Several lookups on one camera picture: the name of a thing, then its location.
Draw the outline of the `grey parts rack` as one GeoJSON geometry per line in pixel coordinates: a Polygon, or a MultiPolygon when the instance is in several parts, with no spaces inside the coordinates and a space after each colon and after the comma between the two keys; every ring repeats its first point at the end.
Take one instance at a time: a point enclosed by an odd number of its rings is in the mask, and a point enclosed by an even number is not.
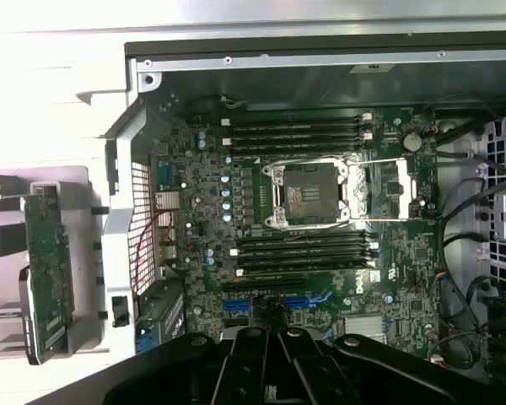
{"type": "Polygon", "coordinates": [[[94,193],[87,168],[0,168],[0,359],[26,363],[19,272],[28,264],[24,198],[36,186],[57,189],[73,280],[73,324],[67,330],[67,347],[51,359],[95,348],[108,316],[100,255],[100,227],[107,208],[94,193]]]}

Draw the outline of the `green motherboard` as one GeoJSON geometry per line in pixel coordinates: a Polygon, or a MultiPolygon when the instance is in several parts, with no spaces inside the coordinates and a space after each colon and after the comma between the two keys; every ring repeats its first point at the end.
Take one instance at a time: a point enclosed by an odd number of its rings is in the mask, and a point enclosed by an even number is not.
{"type": "Polygon", "coordinates": [[[288,310],[288,324],[318,332],[332,342],[345,334],[346,317],[381,316],[386,344],[425,358],[439,329],[431,304],[431,289],[439,268],[436,241],[439,217],[439,192],[435,156],[437,126],[433,119],[412,108],[373,110],[309,110],[372,112],[372,121],[360,121],[358,130],[306,130],[233,132],[228,118],[244,114],[199,113],[180,116],[156,141],[151,154],[154,179],[153,209],[156,219],[150,235],[158,227],[175,227],[178,256],[159,263],[163,271],[174,271],[182,279],[185,299],[185,327],[220,339],[233,327],[246,327],[250,311],[223,311],[225,300],[254,297],[310,296],[324,298],[313,309],[288,310]],[[358,151],[328,154],[231,155],[223,138],[313,133],[364,133],[374,138],[358,151]],[[415,132],[423,139],[422,148],[409,152],[402,139],[415,132]],[[416,198],[410,205],[407,221],[369,221],[351,219],[327,229],[282,231],[264,225],[272,210],[270,179],[261,173],[264,166],[288,159],[335,157],[348,161],[405,158],[408,172],[416,182],[416,198]],[[379,238],[315,238],[295,241],[253,243],[239,246],[240,238],[271,235],[303,235],[335,230],[378,232],[379,238]],[[379,249],[313,253],[283,253],[230,256],[229,250],[242,247],[319,245],[379,242],[379,249]],[[241,258],[312,257],[329,255],[379,256],[366,262],[314,265],[241,267],[241,258]],[[305,278],[307,285],[292,290],[244,291],[223,293],[219,287],[233,280],[234,271],[282,271],[335,267],[374,267],[381,271],[377,280],[352,274],[317,275],[305,278]]]}

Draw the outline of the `silver coin cell battery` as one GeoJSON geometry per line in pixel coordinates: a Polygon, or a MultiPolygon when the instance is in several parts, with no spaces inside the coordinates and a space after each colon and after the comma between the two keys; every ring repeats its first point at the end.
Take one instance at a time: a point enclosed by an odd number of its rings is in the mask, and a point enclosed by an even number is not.
{"type": "Polygon", "coordinates": [[[409,132],[402,139],[403,148],[409,152],[415,153],[423,146],[423,139],[415,132],[409,132]]]}

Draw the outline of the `blue expansion slot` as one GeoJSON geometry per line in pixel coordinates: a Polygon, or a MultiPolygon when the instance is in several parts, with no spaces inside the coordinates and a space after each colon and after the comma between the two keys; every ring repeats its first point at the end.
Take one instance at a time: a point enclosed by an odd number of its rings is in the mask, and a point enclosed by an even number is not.
{"type": "Polygon", "coordinates": [[[287,310],[313,309],[324,301],[324,298],[310,296],[254,297],[247,300],[225,300],[223,302],[223,311],[232,313],[252,311],[254,305],[263,304],[282,307],[287,310]]]}

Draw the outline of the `silver socket cover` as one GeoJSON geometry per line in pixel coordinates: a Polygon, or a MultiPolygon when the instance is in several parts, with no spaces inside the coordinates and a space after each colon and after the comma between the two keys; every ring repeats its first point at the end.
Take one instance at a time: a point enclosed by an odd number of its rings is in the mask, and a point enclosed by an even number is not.
{"type": "Polygon", "coordinates": [[[351,219],[407,221],[416,182],[405,158],[348,161],[346,203],[351,219]]]}

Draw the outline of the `silver USB port block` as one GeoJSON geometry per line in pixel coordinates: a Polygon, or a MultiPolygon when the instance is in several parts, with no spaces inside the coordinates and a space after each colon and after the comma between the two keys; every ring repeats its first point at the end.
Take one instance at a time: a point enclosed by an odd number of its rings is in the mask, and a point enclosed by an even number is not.
{"type": "Polygon", "coordinates": [[[159,263],[173,261],[178,256],[175,227],[158,227],[155,232],[155,254],[159,263]]]}

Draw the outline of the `silver chipset heatsink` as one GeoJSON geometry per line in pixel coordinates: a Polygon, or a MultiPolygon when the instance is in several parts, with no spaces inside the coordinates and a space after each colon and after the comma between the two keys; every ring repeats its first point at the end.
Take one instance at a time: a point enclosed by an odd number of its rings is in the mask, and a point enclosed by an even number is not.
{"type": "Polygon", "coordinates": [[[386,343],[386,336],[381,316],[346,317],[344,320],[346,334],[358,334],[380,343],[386,343]]]}

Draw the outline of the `black open PC case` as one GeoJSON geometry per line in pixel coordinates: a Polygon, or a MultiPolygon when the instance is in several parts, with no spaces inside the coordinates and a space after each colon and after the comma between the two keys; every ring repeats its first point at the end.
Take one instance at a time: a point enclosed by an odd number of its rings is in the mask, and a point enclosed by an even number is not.
{"type": "MultiPolygon", "coordinates": [[[[160,268],[150,235],[151,154],[174,119],[406,107],[438,128],[439,268],[431,304],[439,329],[425,358],[410,355],[441,370],[460,405],[506,405],[506,386],[487,366],[487,303],[506,291],[490,275],[486,230],[488,198],[506,192],[506,167],[479,152],[486,125],[506,118],[504,33],[131,43],[126,57],[136,99],[107,135],[111,197],[102,245],[112,324],[131,340],[133,365],[184,335],[208,336],[186,330],[182,279],[160,268]]],[[[219,343],[241,328],[208,338],[219,343]]],[[[311,405],[272,329],[262,405],[311,405]]]]}

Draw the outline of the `long black expansion slot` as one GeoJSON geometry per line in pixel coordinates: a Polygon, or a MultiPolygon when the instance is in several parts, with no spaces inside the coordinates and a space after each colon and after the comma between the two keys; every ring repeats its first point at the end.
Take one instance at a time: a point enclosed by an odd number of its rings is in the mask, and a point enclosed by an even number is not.
{"type": "Polygon", "coordinates": [[[220,285],[219,290],[223,293],[231,294],[254,290],[292,290],[303,288],[306,285],[307,281],[305,278],[260,279],[223,283],[220,285]]]}

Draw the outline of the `CPU socket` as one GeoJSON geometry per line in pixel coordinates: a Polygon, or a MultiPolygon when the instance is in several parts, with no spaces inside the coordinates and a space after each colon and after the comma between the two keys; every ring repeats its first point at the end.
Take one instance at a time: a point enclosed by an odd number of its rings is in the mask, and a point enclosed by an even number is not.
{"type": "Polygon", "coordinates": [[[272,210],[264,225],[276,230],[321,230],[350,220],[344,199],[348,167],[335,157],[288,159],[261,173],[270,179],[272,210]]]}

